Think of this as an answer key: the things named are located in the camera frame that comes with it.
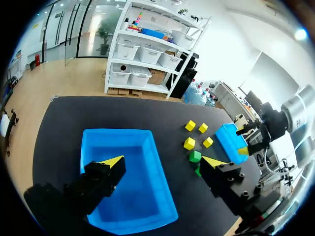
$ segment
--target cardboard box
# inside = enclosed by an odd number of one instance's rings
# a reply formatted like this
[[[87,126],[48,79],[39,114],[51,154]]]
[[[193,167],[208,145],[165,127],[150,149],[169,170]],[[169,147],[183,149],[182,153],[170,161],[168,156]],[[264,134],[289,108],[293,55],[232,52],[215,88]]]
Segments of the cardboard box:
[[[132,90],[132,94],[140,97],[140,96],[142,96],[142,91],[141,90]]]
[[[154,70],[149,68],[149,71],[152,75],[152,77],[148,80],[149,84],[154,84],[154,85],[160,85],[162,84],[166,72],[160,71],[160,70]]]
[[[126,88],[120,88],[118,89],[118,94],[129,95],[129,90]]]
[[[112,94],[112,95],[117,95],[118,94],[118,88],[108,88],[107,93]]]

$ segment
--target blue container on shelf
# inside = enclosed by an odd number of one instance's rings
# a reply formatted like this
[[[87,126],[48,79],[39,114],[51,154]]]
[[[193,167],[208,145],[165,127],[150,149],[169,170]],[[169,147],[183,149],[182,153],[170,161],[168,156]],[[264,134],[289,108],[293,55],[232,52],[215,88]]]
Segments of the blue container on shelf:
[[[149,36],[153,36],[155,38],[160,38],[160,39],[163,39],[163,37],[164,37],[164,33],[157,32],[157,31],[154,31],[151,29],[142,29],[142,33],[149,35]]]
[[[247,146],[242,135],[238,136],[236,134],[237,127],[234,123],[223,124],[220,129],[216,132],[216,137],[223,146],[226,154],[230,161],[239,165],[248,159],[248,155],[240,155],[238,149]]]
[[[137,129],[86,129],[81,173],[91,161],[125,156],[126,173],[113,194],[88,215],[91,225],[117,235],[139,233],[178,218],[152,132]]]

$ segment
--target yellow cube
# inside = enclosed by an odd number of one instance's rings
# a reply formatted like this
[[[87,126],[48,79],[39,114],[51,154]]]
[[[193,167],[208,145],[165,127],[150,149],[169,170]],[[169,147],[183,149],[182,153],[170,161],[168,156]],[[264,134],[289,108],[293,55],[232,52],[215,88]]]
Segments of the yellow cube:
[[[196,123],[190,120],[187,125],[185,126],[186,130],[192,131],[196,126]]]
[[[199,127],[199,131],[201,132],[201,133],[204,133],[204,132],[206,132],[206,130],[208,129],[208,126],[205,124],[205,123],[202,123],[202,125]]]
[[[195,147],[196,141],[192,138],[187,138],[185,143],[184,143],[184,148],[187,150],[192,150]]]
[[[203,141],[203,145],[206,147],[206,148],[208,148],[208,147],[210,147],[211,145],[212,145],[212,143],[213,143],[213,140],[210,138],[210,137],[208,137],[205,141]]]

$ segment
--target glass door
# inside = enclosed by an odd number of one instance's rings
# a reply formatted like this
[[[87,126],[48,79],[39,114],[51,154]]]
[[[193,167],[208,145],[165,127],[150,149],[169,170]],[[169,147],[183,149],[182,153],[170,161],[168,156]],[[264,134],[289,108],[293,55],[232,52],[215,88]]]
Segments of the glass door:
[[[84,17],[84,12],[89,0],[78,0],[73,6],[67,31],[65,34],[64,65],[67,66],[75,57],[77,52],[80,27]]]
[[[48,19],[45,35],[45,61],[63,59],[63,53],[60,54],[61,46],[59,45],[59,41],[61,26],[63,24],[63,16],[67,9],[67,5],[68,2],[66,0],[61,0],[57,3],[54,3],[52,11],[49,13],[50,16]]]
[[[108,57],[113,34],[124,6],[123,0],[91,1],[82,27],[78,57]]]

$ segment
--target white wall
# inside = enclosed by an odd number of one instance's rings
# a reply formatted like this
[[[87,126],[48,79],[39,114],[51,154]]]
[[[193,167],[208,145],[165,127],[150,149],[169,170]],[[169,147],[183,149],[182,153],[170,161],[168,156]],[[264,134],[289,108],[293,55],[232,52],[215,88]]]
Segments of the white wall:
[[[237,13],[231,15],[252,45],[277,62],[300,87],[310,84],[315,88],[315,61],[299,43],[263,21]]]
[[[237,88],[244,80],[253,46],[219,0],[188,1],[181,8],[188,15],[213,17],[213,21],[197,46],[199,61],[196,80],[205,85],[221,80]]]
[[[292,77],[274,60],[262,53],[241,89],[252,90],[262,103],[270,102],[274,109],[289,100],[299,89]]]

